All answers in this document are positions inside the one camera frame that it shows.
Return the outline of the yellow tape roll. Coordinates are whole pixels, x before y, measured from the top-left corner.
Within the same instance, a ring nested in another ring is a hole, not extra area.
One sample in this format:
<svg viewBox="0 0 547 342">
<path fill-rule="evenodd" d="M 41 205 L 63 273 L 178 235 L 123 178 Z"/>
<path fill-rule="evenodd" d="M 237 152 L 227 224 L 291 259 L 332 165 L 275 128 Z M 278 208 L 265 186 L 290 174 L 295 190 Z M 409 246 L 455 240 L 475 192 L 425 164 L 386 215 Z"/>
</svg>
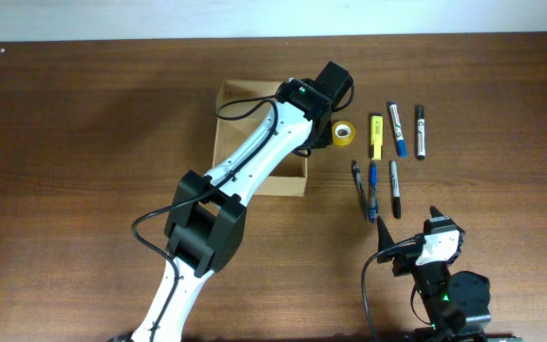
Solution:
<svg viewBox="0 0 547 342">
<path fill-rule="evenodd" d="M 332 125 L 332 141 L 334 145 L 346 146 L 353 142 L 356 131 L 352 123 L 338 121 Z"/>
</svg>

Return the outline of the yellow highlighter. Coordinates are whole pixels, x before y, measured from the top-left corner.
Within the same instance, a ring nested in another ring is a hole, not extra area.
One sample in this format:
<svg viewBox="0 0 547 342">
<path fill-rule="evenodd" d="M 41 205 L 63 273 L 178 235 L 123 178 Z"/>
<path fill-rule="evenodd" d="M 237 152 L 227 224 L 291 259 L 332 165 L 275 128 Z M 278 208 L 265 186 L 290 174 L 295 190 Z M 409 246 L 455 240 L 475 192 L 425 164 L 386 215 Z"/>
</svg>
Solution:
<svg viewBox="0 0 547 342">
<path fill-rule="evenodd" d="M 373 161 L 379 161 L 382 158 L 383 148 L 383 116 L 381 114 L 372 114 L 370 117 L 370 157 Z"/>
</svg>

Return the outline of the blue whiteboard marker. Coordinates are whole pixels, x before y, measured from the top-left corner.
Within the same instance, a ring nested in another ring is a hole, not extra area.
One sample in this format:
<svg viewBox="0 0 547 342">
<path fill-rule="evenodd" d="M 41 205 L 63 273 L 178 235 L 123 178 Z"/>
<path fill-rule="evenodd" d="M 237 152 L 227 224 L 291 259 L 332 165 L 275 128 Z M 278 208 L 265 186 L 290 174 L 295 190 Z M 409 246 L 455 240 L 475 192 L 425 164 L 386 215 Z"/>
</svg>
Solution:
<svg viewBox="0 0 547 342">
<path fill-rule="evenodd" d="M 406 142 L 402 130 L 398 106 L 394 102 L 389 102 L 387 104 L 387 108 L 393 124 L 397 153 L 401 158 L 405 158 L 407 155 Z"/>
</svg>

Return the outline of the black whiteboard marker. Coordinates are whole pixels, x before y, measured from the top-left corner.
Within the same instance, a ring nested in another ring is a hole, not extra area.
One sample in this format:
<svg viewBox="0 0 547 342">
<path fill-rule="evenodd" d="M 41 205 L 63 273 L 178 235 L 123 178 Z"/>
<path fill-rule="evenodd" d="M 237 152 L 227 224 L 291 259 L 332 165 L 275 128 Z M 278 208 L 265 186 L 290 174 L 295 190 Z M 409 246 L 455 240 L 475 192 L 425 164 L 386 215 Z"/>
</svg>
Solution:
<svg viewBox="0 0 547 342">
<path fill-rule="evenodd" d="M 422 161 L 425 159 L 425 131 L 424 131 L 424 107 L 420 104 L 415 106 L 416 113 L 416 153 L 417 159 Z"/>
</svg>

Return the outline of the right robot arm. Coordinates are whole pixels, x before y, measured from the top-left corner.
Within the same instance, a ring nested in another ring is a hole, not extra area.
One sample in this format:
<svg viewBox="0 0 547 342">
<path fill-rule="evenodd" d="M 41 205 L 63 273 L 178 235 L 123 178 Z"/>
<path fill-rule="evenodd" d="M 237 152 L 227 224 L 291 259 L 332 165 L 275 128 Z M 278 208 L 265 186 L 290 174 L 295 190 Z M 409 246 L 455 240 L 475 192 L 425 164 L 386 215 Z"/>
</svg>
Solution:
<svg viewBox="0 0 547 342">
<path fill-rule="evenodd" d="M 395 242 L 382 218 L 376 219 L 379 235 L 377 262 L 392 264 L 396 277 L 411 276 L 411 299 L 419 297 L 427 319 L 405 341 L 485 341 L 484 328 L 491 321 L 490 281 L 473 272 L 449 272 L 462 252 L 465 231 L 436 207 L 415 237 Z"/>
</svg>

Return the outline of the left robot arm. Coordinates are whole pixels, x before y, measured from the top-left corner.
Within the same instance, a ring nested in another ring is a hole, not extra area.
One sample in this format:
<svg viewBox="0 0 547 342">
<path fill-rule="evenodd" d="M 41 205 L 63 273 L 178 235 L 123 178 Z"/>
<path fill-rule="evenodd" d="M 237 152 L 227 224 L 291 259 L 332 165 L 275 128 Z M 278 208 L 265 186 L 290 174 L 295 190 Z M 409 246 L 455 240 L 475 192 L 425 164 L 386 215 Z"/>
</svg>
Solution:
<svg viewBox="0 0 547 342">
<path fill-rule="evenodd" d="M 291 78 L 275 94 L 252 99 L 270 105 L 257 129 L 230 157 L 204 175 L 188 171 L 171 204 L 136 218 L 133 237 L 165 260 L 145 319 L 121 341 L 179 341 L 205 282 L 235 255 L 247 207 L 256 190 L 290 154 L 301 158 L 332 143 L 333 113 L 353 100 L 349 72 L 329 62 L 315 79 Z"/>
</svg>

